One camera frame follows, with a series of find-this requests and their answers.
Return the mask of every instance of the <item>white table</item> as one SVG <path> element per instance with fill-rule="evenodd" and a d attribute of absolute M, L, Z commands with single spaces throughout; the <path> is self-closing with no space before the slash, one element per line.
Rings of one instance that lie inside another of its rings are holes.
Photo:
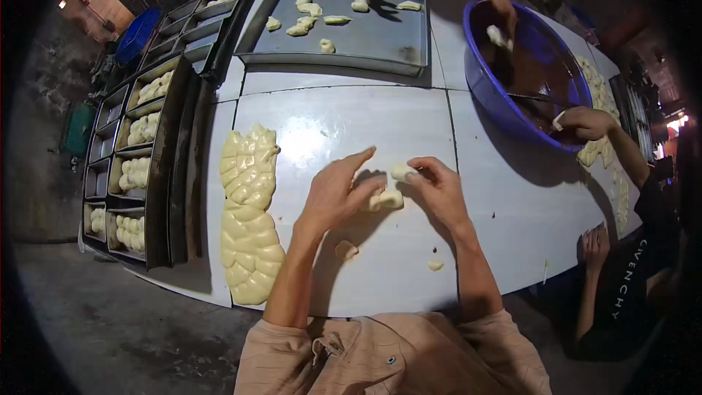
<path fill-rule="evenodd" d="M 250 15 L 261 1 L 255 1 Z M 219 260 L 224 204 L 219 155 L 233 126 L 244 133 L 255 122 L 276 129 L 282 148 L 269 213 L 285 248 L 317 171 L 335 158 L 374 144 L 378 152 L 367 162 L 369 170 L 388 170 L 416 155 L 435 155 L 454 169 L 458 165 L 469 214 L 502 293 L 540 282 L 546 259 L 548 277 L 575 266 L 580 235 L 611 214 L 608 194 L 619 162 L 605 170 L 597 159 L 591 168 L 582 168 L 573 157 L 515 141 L 481 113 L 465 82 L 462 19 L 468 1 L 427 0 L 432 64 L 421 80 L 343 69 L 325 74 L 315 67 L 245 71 L 233 57 L 218 90 L 208 144 L 203 241 L 208 257 L 196 266 L 209 268 L 211 291 L 184 286 L 182 275 L 202 274 L 190 266 L 158 268 L 140 276 L 178 293 L 231 305 Z M 575 55 L 596 65 L 606 78 L 619 73 L 585 40 L 542 18 Z M 586 173 L 592 175 L 590 188 L 584 183 Z M 640 225 L 633 212 L 638 193 L 630 181 L 629 185 L 625 233 Z M 327 236 L 314 271 L 313 315 L 415 312 L 456 302 L 449 244 L 415 196 L 405 194 L 403 209 L 358 216 Z M 361 251 L 353 263 L 341 264 L 329 250 L 341 239 L 352 241 Z M 444 268 L 430 271 L 429 260 L 442 261 Z"/>

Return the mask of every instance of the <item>floor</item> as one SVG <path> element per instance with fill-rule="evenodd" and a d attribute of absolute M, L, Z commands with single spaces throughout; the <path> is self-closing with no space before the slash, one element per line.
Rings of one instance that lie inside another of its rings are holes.
<path fill-rule="evenodd" d="M 246 332 L 260 318 L 147 283 L 75 244 L 17 245 L 24 294 L 48 344 L 85 394 L 231 394 Z M 546 318 L 515 294 L 505 306 L 539 350 L 554 394 L 617 394 L 640 357 L 567 359 Z"/>

